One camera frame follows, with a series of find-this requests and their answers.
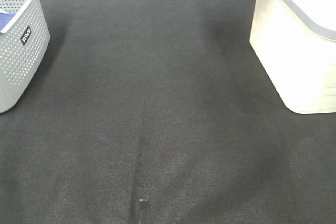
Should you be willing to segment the grey perforated plastic basket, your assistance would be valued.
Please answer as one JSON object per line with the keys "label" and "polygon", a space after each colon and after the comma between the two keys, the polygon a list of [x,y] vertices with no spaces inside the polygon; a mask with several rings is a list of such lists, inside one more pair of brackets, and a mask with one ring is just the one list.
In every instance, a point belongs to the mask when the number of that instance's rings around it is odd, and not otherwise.
{"label": "grey perforated plastic basket", "polygon": [[40,0],[1,0],[15,14],[1,30],[1,112],[20,99],[37,71],[50,40]]}

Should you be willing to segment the black table cloth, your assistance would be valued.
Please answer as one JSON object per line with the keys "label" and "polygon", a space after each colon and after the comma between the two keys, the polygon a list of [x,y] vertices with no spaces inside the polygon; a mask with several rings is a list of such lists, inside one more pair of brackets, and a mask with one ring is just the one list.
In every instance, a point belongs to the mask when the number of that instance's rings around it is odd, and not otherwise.
{"label": "black table cloth", "polygon": [[40,0],[1,115],[1,223],[335,223],[335,115],[289,111],[255,0]]}

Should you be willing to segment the white plastic basket grey rim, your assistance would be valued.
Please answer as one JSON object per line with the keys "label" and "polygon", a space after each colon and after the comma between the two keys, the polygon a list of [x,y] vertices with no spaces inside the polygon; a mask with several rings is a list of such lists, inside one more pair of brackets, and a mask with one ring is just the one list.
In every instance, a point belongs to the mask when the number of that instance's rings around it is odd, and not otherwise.
{"label": "white plastic basket grey rim", "polygon": [[335,0],[256,0],[250,44],[289,110],[335,112]]}

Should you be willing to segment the blue cloth in basket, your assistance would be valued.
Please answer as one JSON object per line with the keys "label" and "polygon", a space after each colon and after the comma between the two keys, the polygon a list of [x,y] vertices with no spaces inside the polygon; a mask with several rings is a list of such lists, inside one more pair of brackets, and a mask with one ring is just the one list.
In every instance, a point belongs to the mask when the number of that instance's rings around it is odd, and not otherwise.
{"label": "blue cloth in basket", "polygon": [[15,14],[0,9],[0,30],[2,30],[14,16]]}

